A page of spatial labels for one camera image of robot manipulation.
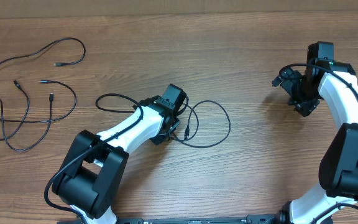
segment wall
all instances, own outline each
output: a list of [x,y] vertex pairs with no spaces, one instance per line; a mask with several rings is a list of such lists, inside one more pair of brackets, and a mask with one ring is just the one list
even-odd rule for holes
[[358,10],[358,0],[0,0],[0,19],[326,10]]

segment end effector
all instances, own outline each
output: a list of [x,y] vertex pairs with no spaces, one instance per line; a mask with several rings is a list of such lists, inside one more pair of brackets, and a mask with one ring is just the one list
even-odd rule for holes
[[[283,67],[278,76],[272,81],[274,87],[281,86],[289,95],[288,105],[295,106],[295,110],[306,117],[319,105],[318,87],[325,71],[312,67],[313,65],[333,72],[347,72],[356,75],[348,63],[334,60],[334,44],[317,42],[308,47],[307,63],[292,64]],[[305,74],[293,70],[294,66],[306,66]]]

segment black cord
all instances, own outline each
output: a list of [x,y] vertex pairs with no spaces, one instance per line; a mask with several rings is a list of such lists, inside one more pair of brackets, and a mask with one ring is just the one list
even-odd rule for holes
[[[348,83],[345,79],[343,79],[342,77],[340,77],[339,75],[335,74],[333,71],[328,70],[326,68],[317,66],[317,65],[312,65],[309,63],[294,63],[291,65],[287,65],[285,67],[283,67],[280,71],[279,74],[282,75],[282,72],[288,68],[291,67],[295,67],[295,66],[306,66],[306,67],[313,67],[313,68],[317,68],[320,69],[326,73],[331,74],[332,76],[334,76],[335,78],[337,78],[339,81],[343,82],[343,84],[345,84],[353,93],[354,97],[356,98],[357,102],[358,102],[358,92],[353,88],[351,83]],[[288,78],[288,77],[283,77],[284,79],[287,80],[294,80],[294,79],[302,79],[302,78]],[[311,224],[316,224],[318,220],[320,220],[321,218],[323,218],[324,216],[328,215],[330,212],[332,212],[334,209],[338,208],[341,209],[341,207],[350,207],[350,208],[354,208],[358,210],[358,206],[357,205],[352,205],[349,203],[337,203],[336,205],[333,205],[332,207],[330,207],[329,209],[327,209],[325,212],[323,212],[322,214],[318,215],[316,218],[313,219],[313,221],[311,222]]]
[[[109,137],[109,138],[97,143],[95,146],[90,147],[85,152],[83,152],[82,154],[77,156],[75,159],[70,161],[67,165],[65,165],[63,168],[61,168],[55,175],[53,175],[53,177],[49,180],[49,182],[48,182],[48,184],[47,184],[47,186],[45,187],[45,190],[44,190],[44,199],[45,199],[46,203],[49,206],[51,206],[53,208],[57,208],[59,210],[73,212],[73,213],[77,214],[81,218],[82,222],[84,222],[84,223],[86,223],[86,221],[85,221],[83,215],[79,211],[74,210],[72,208],[63,207],[63,206],[60,206],[60,205],[52,203],[49,200],[48,191],[49,191],[49,188],[52,185],[53,181],[55,181],[56,177],[58,175],[60,175],[63,171],[68,169],[74,162],[84,159],[86,156],[90,155],[93,151],[95,151],[98,147],[101,147],[102,145],[106,144],[107,142],[109,142],[112,139],[118,138],[120,135],[124,134],[126,131],[130,130],[131,128],[133,128],[135,125],[137,125],[143,119],[144,112],[143,112],[143,109],[142,109],[141,105],[138,102],[136,102],[136,100],[133,100],[132,98],[129,98],[128,96],[124,96],[124,95],[121,95],[121,94],[115,94],[115,93],[108,93],[108,94],[104,94],[104,95],[100,96],[96,100],[96,104],[100,99],[102,99],[102,98],[104,98],[106,96],[117,96],[117,97],[121,97],[121,98],[124,98],[124,99],[127,99],[127,100],[133,102],[140,109],[140,116],[137,118],[137,120],[135,122],[133,122],[128,127],[124,128],[122,131],[119,131],[115,135],[113,135],[113,136],[111,136],[111,137]],[[114,111],[114,112],[116,112],[116,113],[127,113],[126,111]]]
[[[58,42],[61,42],[61,41],[64,41],[64,40],[75,40],[75,41],[79,42],[79,43],[82,45],[83,50],[84,50],[83,55],[82,55],[82,57],[81,57],[79,60],[77,60],[77,61],[75,61],[75,62],[57,62],[57,63],[55,63],[55,66],[61,67],[61,66],[66,66],[66,65],[74,65],[74,64],[77,64],[77,63],[81,62],[81,61],[84,59],[85,53],[86,53],[86,49],[85,49],[84,43],[82,43],[82,41],[80,41],[80,40],[78,40],[78,39],[76,39],[76,38],[73,38],[73,37],[65,37],[65,38],[62,38],[62,39],[58,39],[58,40],[53,41],[52,43],[46,45],[45,47],[41,48],[40,50],[38,50],[38,51],[36,51],[36,52],[34,52],[34,53],[32,53],[32,54],[23,55],[23,56],[16,56],[16,57],[11,57],[11,58],[5,59],[5,60],[3,60],[2,62],[0,62],[0,65],[3,64],[3,63],[5,63],[5,62],[8,62],[8,61],[10,61],[10,60],[14,60],[14,59],[18,59],[18,58],[26,58],[26,57],[30,57],[30,56],[36,55],[36,54],[42,52],[43,50],[47,49],[49,46],[54,45],[54,44],[56,44],[56,43],[58,43]],[[3,138],[0,138],[0,141],[5,141],[5,143],[6,143],[12,150],[15,150],[15,151],[26,151],[26,150],[32,149],[33,147],[35,147],[35,146],[47,135],[52,121],[58,121],[58,120],[61,120],[61,119],[63,119],[63,118],[66,118],[66,117],[75,109],[77,99],[76,99],[76,94],[75,94],[74,90],[73,90],[71,87],[69,87],[68,85],[66,85],[66,84],[64,84],[64,83],[61,83],[61,82],[58,82],[58,81],[53,81],[53,80],[41,80],[41,81],[39,81],[39,82],[40,82],[40,83],[56,83],[56,84],[59,84],[59,85],[62,85],[62,86],[64,86],[64,87],[68,88],[68,89],[73,93],[73,96],[74,96],[74,104],[73,104],[73,107],[71,108],[71,110],[70,110],[68,113],[64,114],[63,116],[52,119],[52,101],[53,101],[53,94],[52,94],[52,96],[50,95],[50,108],[49,108],[50,117],[49,117],[49,119],[48,119],[48,120],[41,120],[41,121],[26,121],[25,119],[26,119],[26,117],[27,117],[27,114],[28,114],[28,112],[29,112],[29,107],[30,107],[30,99],[29,99],[29,96],[27,95],[27,93],[21,88],[20,84],[19,84],[16,80],[14,80],[15,86],[16,86],[21,92],[23,92],[23,94],[25,95],[25,97],[26,97],[26,99],[27,99],[27,107],[26,107],[26,109],[25,109],[24,116],[23,116],[23,118],[22,118],[21,120],[4,119],[4,115],[3,115],[3,103],[2,103],[2,101],[1,101],[1,99],[0,99],[0,104],[1,104],[1,118],[0,118],[0,121],[2,122],[2,135],[3,135]],[[4,122],[18,122],[18,123],[20,123],[20,124],[19,124],[18,127],[13,131],[12,134],[6,136]],[[44,135],[43,135],[36,143],[34,143],[33,145],[31,145],[31,146],[29,146],[29,147],[27,147],[27,148],[25,148],[25,149],[15,149],[14,147],[12,147],[12,146],[9,144],[9,142],[8,142],[7,140],[10,139],[11,137],[13,137],[13,136],[20,130],[20,128],[22,127],[22,125],[23,125],[24,123],[48,123],[48,126],[47,126],[47,129],[46,129]]]
[[350,90],[351,92],[353,93],[354,97],[356,98],[357,102],[358,102],[358,93],[357,91],[353,88],[352,84],[351,83],[348,83],[345,79],[343,79],[342,77],[340,77],[339,75],[335,74],[333,71],[331,70],[328,70],[326,68],[323,68],[323,67],[320,67],[320,66],[317,66],[317,65],[312,65],[312,64],[308,64],[308,63],[294,63],[294,64],[291,64],[291,65],[287,65],[285,67],[283,67],[282,69],[280,69],[279,71],[279,74],[281,75],[282,72],[288,68],[291,68],[291,67],[295,67],[295,66],[306,66],[306,67],[313,67],[313,68],[317,68],[317,69],[320,69],[326,73],[329,73],[331,74],[332,76],[334,76],[335,78],[337,78],[339,81],[343,82],[343,84],[345,84]]
[[[195,145],[192,145],[192,144],[188,144],[186,141],[189,141],[190,139],[192,139],[192,138],[194,138],[194,137],[196,136],[196,133],[197,133],[197,131],[198,131],[198,127],[199,127],[200,122],[199,122],[199,120],[198,120],[197,114],[195,113],[194,109],[195,109],[198,105],[200,105],[200,104],[202,104],[202,103],[214,103],[214,104],[218,105],[218,106],[223,110],[224,114],[226,115],[227,122],[229,123],[229,131],[227,132],[226,136],[225,136],[223,139],[221,139],[220,141],[218,141],[217,143],[210,144],[210,145],[208,145],[208,146],[195,146]],[[178,136],[177,136],[175,133],[172,133],[172,135],[173,135],[173,137],[174,137],[174,140],[176,140],[176,141],[178,141],[178,142],[180,142],[180,143],[182,143],[182,144],[184,144],[184,145],[186,145],[186,146],[189,146],[189,147],[193,147],[193,148],[197,148],[197,149],[205,149],[205,148],[209,148],[209,147],[213,147],[213,146],[216,146],[216,145],[218,145],[218,144],[221,144],[224,140],[227,139],[227,137],[229,137],[230,130],[231,130],[230,117],[229,117],[229,115],[227,114],[226,110],[223,108],[223,106],[221,106],[219,103],[217,103],[217,102],[215,102],[215,101],[212,101],[212,100],[204,100],[204,101],[201,101],[201,102],[195,104],[193,108],[190,107],[190,106],[188,106],[188,105],[187,105],[186,107],[189,107],[191,111],[190,111],[190,114],[189,114],[189,118],[188,118],[188,122],[187,122],[187,127],[186,127],[186,130],[185,130],[185,138],[184,138],[183,140],[182,140],[182,139],[179,139]],[[189,136],[189,132],[190,132],[190,127],[189,127],[189,125],[190,125],[190,118],[191,118],[191,115],[192,115],[193,113],[194,113],[195,116],[196,116],[197,128],[196,128],[196,131],[194,132],[194,134],[189,138],[188,136]]]
[[182,110],[178,111],[177,116],[179,116],[179,115],[181,115],[183,112],[185,112],[186,108],[188,107],[188,105],[189,105],[189,97],[188,97],[188,96],[186,96],[186,104],[184,104],[184,105],[185,105],[185,107],[184,107]]

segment wood grain surface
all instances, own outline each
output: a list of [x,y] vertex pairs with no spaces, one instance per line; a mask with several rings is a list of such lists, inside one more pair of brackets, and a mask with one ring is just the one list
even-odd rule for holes
[[[19,119],[25,110],[25,98],[13,80],[30,96],[28,120],[48,118],[50,92],[55,94],[54,117],[73,103],[67,89],[39,84],[40,79],[66,83],[78,95],[73,114],[53,123],[33,150],[18,153],[0,142],[0,223],[73,218],[47,206],[45,184],[80,131],[97,133],[127,116],[97,110],[95,99],[121,93],[141,100],[162,94],[169,83],[186,91],[190,105],[220,102],[230,115],[232,132],[210,149],[174,141],[143,144],[129,158],[114,213],[144,218],[275,213],[318,182],[318,166],[336,128],[325,102],[303,118],[286,105],[288,95],[273,88],[272,79],[284,65],[305,62],[307,46],[319,40],[334,42],[336,60],[351,63],[358,74],[358,11],[0,20],[0,61],[68,36],[81,39],[87,48],[77,65],[52,65],[81,56],[80,45],[66,41],[39,57],[0,68],[6,118]],[[131,105],[113,98],[101,104],[116,109]],[[205,104],[197,112],[200,132],[193,144],[224,137],[227,121],[217,106]],[[181,138],[187,115],[177,132]],[[7,132],[15,125],[7,124]],[[11,142],[28,146],[44,129],[44,124],[25,124]],[[334,219],[358,223],[358,211],[346,208]]]

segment cable plug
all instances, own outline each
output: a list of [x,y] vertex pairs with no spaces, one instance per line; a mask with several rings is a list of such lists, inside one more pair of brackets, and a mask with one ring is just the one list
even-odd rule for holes
[[22,87],[20,86],[20,84],[16,81],[16,80],[13,80],[13,83],[15,84],[15,86],[18,88],[18,89],[22,89]]
[[66,63],[63,63],[63,62],[56,62],[53,64],[55,67],[62,67],[62,66],[65,66]]
[[190,134],[190,127],[187,126],[187,128],[185,130],[185,140],[187,140],[189,138],[189,134]]
[[49,94],[49,102],[52,102],[53,101],[53,93],[50,93]]
[[49,80],[39,80],[38,82],[39,82],[39,83],[50,83]]

